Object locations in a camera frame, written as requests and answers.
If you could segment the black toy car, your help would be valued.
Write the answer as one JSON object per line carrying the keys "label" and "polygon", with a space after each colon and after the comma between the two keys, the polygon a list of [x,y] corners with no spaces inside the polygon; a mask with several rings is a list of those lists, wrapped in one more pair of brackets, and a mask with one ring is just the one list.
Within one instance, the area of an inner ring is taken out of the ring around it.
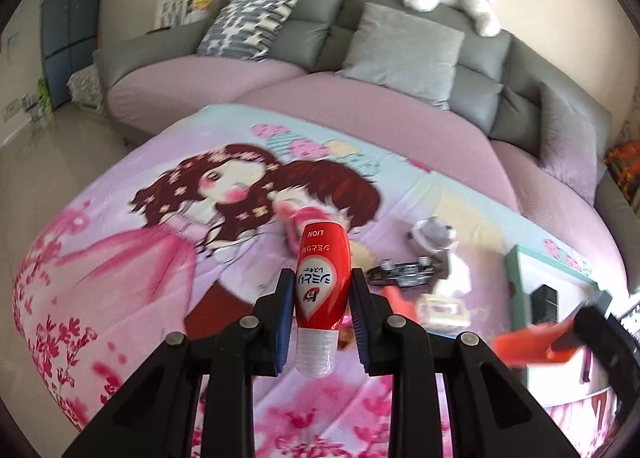
{"label": "black toy car", "polygon": [[436,274],[436,264],[428,256],[419,257],[414,262],[397,263],[384,259],[377,267],[367,270],[367,282],[372,286],[396,286],[413,288],[426,286]]}

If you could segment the red Lion tube bottle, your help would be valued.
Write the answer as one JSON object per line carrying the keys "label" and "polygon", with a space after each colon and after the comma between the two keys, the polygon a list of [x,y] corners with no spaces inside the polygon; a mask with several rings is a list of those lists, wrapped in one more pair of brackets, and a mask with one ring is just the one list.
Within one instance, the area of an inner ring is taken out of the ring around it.
{"label": "red Lion tube bottle", "polygon": [[335,221],[308,223],[295,271],[295,367],[307,377],[324,378],[334,371],[351,271],[344,227]]}

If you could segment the orange plastic toy piece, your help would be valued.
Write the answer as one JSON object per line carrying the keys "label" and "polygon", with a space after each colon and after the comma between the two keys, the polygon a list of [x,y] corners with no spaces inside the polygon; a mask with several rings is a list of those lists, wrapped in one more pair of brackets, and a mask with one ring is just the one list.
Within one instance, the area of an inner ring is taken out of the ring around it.
{"label": "orange plastic toy piece", "polygon": [[573,319],[532,325],[498,336],[492,348],[509,367],[564,364],[584,345],[573,328]]}

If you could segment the black rectangular box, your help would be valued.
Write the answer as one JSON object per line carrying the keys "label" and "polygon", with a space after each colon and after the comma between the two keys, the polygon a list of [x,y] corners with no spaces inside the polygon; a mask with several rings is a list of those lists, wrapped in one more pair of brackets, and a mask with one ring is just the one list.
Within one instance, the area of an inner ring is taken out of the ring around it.
{"label": "black rectangular box", "polygon": [[556,323],[558,321],[558,292],[544,284],[530,294],[532,323]]}

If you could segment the teal rimmed white box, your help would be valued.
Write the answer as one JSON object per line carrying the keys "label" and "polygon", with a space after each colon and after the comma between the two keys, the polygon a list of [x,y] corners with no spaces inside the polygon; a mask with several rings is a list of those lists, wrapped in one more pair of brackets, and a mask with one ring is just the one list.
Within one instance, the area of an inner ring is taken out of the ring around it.
{"label": "teal rimmed white box", "polygon": [[[556,318],[559,321],[600,291],[590,277],[521,245],[515,246],[504,261],[506,277],[513,288],[513,330],[533,324],[530,295],[542,285],[550,286],[558,296]],[[564,364],[527,365],[515,371],[529,393],[545,408],[585,400],[608,389],[608,375],[583,348]]]}

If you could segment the white smart watch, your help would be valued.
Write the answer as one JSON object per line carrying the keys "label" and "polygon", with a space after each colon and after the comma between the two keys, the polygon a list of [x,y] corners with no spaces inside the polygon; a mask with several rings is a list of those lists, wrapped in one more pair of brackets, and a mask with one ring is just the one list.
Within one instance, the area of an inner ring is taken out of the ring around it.
{"label": "white smart watch", "polygon": [[439,217],[429,217],[411,226],[408,240],[421,255],[433,256],[442,251],[456,249],[458,235],[450,224]]}

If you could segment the cartoon couple printed bedsheet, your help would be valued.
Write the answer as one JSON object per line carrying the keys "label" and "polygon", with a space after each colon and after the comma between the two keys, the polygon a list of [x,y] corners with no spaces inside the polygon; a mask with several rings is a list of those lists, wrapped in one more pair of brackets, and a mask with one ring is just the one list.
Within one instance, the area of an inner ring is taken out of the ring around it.
{"label": "cartoon couple printed bedsheet", "polygon": [[87,426],[173,331],[205,336],[271,293],[294,264],[288,223],[344,224],[356,267],[416,253],[410,226],[436,217],[458,234],[468,285],[444,284],[496,337],[508,327],[504,256],[524,246],[616,297],[626,274],[608,229],[579,196],[549,192],[542,227],[439,172],[348,135],[255,107],[213,105],[94,181],[24,256],[14,321],[58,408]]}

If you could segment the orange patterned bag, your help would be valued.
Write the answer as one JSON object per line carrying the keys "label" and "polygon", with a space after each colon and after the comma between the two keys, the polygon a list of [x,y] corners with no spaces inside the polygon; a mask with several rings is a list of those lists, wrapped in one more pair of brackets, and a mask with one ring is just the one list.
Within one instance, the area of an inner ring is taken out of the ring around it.
{"label": "orange patterned bag", "polygon": [[608,172],[635,215],[640,205],[640,142],[629,141],[612,147],[605,156]]}

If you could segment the grey purple plush pillow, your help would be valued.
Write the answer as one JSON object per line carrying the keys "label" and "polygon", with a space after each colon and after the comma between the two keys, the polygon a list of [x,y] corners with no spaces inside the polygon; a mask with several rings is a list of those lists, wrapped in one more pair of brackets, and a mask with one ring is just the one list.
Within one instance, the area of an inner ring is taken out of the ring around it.
{"label": "grey purple plush pillow", "polygon": [[548,85],[540,85],[540,96],[538,166],[593,206],[599,167],[596,131]]}

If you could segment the grey sofa with pink cover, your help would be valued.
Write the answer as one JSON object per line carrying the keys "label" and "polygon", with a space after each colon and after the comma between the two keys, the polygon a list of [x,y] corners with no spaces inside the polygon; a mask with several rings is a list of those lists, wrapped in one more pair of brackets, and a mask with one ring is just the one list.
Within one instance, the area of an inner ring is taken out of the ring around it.
{"label": "grey sofa with pink cover", "polygon": [[500,201],[591,263],[638,275],[639,221],[609,175],[593,205],[536,166],[540,89],[585,114],[605,148],[610,113],[510,33],[483,38],[459,11],[432,20],[464,36],[447,111],[338,72],[364,6],[401,0],[299,0],[262,62],[204,58],[198,22],[109,44],[93,55],[107,114],[142,143],[209,104],[239,103],[298,117],[408,156]]}

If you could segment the light grey square pillow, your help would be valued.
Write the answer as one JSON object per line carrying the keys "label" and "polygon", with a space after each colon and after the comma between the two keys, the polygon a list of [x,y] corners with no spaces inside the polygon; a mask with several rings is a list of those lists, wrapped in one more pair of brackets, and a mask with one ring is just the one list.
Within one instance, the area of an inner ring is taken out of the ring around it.
{"label": "light grey square pillow", "polygon": [[367,2],[337,74],[446,110],[464,38],[460,30]]}

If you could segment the black white patterned pillow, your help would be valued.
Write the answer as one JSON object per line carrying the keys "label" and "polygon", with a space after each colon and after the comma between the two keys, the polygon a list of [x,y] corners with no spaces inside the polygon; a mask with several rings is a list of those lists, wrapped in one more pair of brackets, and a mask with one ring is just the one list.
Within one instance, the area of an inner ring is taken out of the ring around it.
{"label": "black white patterned pillow", "polygon": [[230,0],[201,40],[196,54],[260,62],[299,0]]}

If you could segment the white magazine rack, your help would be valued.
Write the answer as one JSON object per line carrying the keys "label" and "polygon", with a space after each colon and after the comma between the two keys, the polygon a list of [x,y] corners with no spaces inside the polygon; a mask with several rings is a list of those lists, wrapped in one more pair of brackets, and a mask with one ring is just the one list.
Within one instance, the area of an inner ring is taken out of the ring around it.
{"label": "white magazine rack", "polygon": [[213,0],[157,0],[153,30],[175,28],[205,20]]}

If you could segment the dark blue refrigerator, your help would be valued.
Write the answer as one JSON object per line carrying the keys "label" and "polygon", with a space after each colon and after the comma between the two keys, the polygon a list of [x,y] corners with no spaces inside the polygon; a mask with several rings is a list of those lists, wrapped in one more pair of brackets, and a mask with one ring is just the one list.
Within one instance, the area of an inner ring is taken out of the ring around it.
{"label": "dark blue refrigerator", "polygon": [[40,49],[51,106],[70,102],[70,76],[92,63],[98,48],[100,0],[42,0]]}

